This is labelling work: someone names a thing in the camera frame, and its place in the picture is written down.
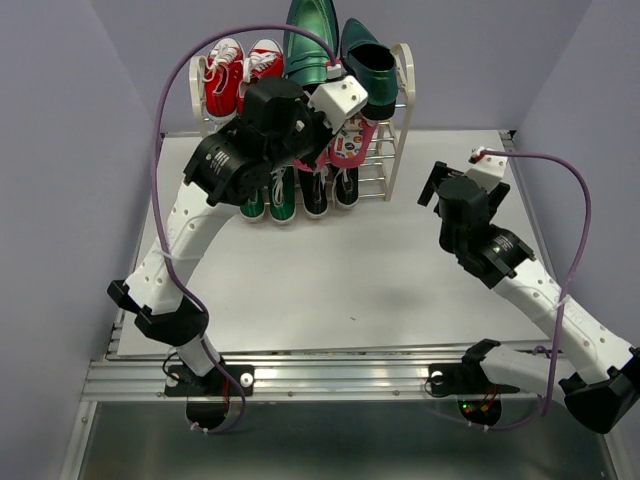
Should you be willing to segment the pink patterned flip-flop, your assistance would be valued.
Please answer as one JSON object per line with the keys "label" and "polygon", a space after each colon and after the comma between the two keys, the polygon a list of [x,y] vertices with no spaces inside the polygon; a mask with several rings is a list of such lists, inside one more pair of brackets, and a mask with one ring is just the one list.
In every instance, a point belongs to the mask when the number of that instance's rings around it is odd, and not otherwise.
{"label": "pink patterned flip-flop", "polygon": [[303,163],[300,159],[296,159],[293,162],[293,166],[303,172],[307,172],[307,173],[318,173],[320,172],[325,166],[326,166],[326,157],[325,156],[320,156],[316,161],[315,161],[315,167],[312,168],[311,166]]}
{"label": "pink patterned flip-flop", "polygon": [[339,169],[353,169],[364,163],[378,123],[360,114],[347,120],[329,149],[330,163]]}

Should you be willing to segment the green leather loafer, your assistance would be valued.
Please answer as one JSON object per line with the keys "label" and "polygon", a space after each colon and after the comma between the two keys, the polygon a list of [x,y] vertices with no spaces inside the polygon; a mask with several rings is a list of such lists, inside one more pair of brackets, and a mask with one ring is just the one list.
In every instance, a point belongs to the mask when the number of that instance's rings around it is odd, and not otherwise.
{"label": "green leather loafer", "polygon": [[346,70],[367,91],[362,115],[372,121],[385,121],[394,115],[398,95],[396,61],[391,50],[355,18],[342,30],[340,58]]}
{"label": "green leather loafer", "polygon": [[[321,38],[334,54],[338,52],[339,25],[332,0],[294,0],[290,4],[286,23]],[[284,74],[287,78],[306,90],[313,90],[326,81],[329,56],[314,40],[285,32],[284,53]]]}

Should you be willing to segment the black canvas sneaker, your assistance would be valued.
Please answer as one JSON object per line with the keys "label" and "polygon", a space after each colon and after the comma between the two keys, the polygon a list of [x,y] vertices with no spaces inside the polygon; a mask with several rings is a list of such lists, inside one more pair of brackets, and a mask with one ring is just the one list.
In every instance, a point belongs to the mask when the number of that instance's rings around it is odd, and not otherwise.
{"label": "black canvas sneaker", "polygon": [[325,169],[314,173],[303,170],[298,172],[303,207],[311,219],[319,219],[328,211],[326,177]]}
{"label": "black canvas sneaker", "polygon": [[342,209],[353,208],[359,200],[359,173],[357,168],[332,168],[332,196]]}

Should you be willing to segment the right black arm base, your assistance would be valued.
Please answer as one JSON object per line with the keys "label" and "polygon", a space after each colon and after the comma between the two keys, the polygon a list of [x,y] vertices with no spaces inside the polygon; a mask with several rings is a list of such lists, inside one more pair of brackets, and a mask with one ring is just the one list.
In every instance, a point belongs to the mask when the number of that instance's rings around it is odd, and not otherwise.
{"label": "right black arm base", "polygon": [[502,415],[502,394],[516,394],[517,387],[495,384],[476,366],[435,363],[428,367],[423,390],[435,399],[455,397],[462,420],[472,426],[496,427]]}

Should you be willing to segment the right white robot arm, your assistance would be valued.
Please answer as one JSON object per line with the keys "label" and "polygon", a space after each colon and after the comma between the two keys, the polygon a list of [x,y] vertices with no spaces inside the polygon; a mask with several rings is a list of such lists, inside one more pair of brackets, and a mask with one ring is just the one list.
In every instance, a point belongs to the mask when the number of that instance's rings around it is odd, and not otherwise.
{"label": "right white robot arm", "polygon": [[500,395],[525,392],[558,403],[588,430],[606,434],[639,400],[639,350],[564,293],[524,240],[493,224],[510,190],[505,171],[505,161],[489,157],[465,172],[438,162],[418,202],[437,202],[440,247],[558,341],[562,356],[484,339],[456,363],[431,365],[423,388],[435,398],[458,396],[469,425],[494,428]]}

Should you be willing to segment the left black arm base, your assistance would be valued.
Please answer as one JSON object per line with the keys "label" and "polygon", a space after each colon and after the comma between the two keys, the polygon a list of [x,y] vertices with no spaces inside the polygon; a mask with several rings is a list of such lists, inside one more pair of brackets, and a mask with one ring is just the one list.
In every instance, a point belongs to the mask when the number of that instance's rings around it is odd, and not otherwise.
{"label": "left black arm base", "polygon": [[217,368],[204,377],[195,375],[183,362],[170,365],[177,358],[169,354],[163,364],[164,395],[184,399],[185,416],[192,431],[204,435],[221,435],[232,430],[244,415],[246,399],[253,394],[255,368],[253,365],[226,365],[223,369],[231,382]]}

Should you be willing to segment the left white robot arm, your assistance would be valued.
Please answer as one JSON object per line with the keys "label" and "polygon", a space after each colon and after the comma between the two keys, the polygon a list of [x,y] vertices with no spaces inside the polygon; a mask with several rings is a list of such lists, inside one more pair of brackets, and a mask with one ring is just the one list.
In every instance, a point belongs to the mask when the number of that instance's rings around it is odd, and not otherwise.
{"label": "left white robot arm", "polygon": [[145,337],[176,350],[199,393],[215,392],[223,371],[206,335],[209,314],[186,284],[221,227],[267,186],[276,168],[317,160],[366,100],[349,92],[331,81],[308,94],[278,77],[250,87],[242,113],[195,148],[168,217],[155,218],[156,239],[138,267],[108,287]]}

